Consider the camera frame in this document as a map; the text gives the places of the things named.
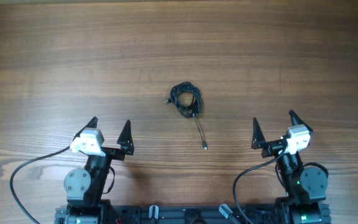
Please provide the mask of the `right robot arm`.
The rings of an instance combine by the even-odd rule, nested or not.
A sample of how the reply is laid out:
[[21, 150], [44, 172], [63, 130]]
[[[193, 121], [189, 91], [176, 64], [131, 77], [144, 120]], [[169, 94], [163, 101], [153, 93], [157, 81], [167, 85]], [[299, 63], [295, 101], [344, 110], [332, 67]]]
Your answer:
[[329, 172], [316, 162], [303, 163], [300, 151], [310, 145], [313, 129], [293, 110], [289, 111], [292, 125], [280, 139], [266, 141], [257, 119], [253, 119], [251, 148], [261, 149], [262, 157], [274, 157], [276, 175], [286, 191], [273, 204], [255, 205], [260, 212], [257, 223], [331, 223], [326, 199]]

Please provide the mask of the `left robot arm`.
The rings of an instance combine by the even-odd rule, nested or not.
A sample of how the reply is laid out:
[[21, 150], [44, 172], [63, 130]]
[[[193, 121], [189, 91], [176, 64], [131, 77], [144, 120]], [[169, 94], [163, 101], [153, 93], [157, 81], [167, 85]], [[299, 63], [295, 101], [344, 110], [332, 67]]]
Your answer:
[[83, 168], [69, 171], [64, 180], [67, 192], [67, 207], [56, 209], [56, 224], [102, 224], [121, 223], [120, 215], [110, 200], [103, 200], [104, 186], [113, 160], [123, 161], [134, 154], [131, 121], [127, 120], [118, 139], [119, 148], [104, 147], [104, 137], [97, 128], [98, 118], [75, 134], [69, 148], [72, 152], [82, 152], [88, 156]]

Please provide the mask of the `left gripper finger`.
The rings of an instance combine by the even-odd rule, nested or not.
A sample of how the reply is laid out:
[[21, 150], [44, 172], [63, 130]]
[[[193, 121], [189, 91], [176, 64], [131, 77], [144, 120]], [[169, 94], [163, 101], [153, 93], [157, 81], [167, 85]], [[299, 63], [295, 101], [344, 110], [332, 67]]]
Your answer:
[[131, 121], [128, 119], [117, 139], [117, 144], [121, 146], [121, 151], [127, 155], [134, 154], [134, 143], [132, 139]]
[[74, 138], [77, 138], [80, 136], [80, 134], [82, 133], [82, 131], [85, 128], [97, 128], [97, 123], [98, 123], [98, 118], [96, 116], [94, 116], [82, 129], [80, 129], [75, 135]]

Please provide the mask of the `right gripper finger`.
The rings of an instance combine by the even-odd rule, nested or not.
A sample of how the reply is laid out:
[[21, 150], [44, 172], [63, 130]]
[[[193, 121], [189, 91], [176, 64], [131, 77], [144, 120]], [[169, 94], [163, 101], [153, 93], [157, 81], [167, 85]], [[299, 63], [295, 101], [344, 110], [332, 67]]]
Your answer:
[[257, 121], [257, 118], [253, 118], [253, 134], [251, 148], [260, 149], [263, 148], [266, 143], [265, 137], [261, 130], [260, 124]]
[[308, 126], [293, 110], [290, 110], [288, 114], [290, 115], [291, 123], [293, 126], [304, 125], [308, 129], [309, 133], [313, 134], [313, 129]]

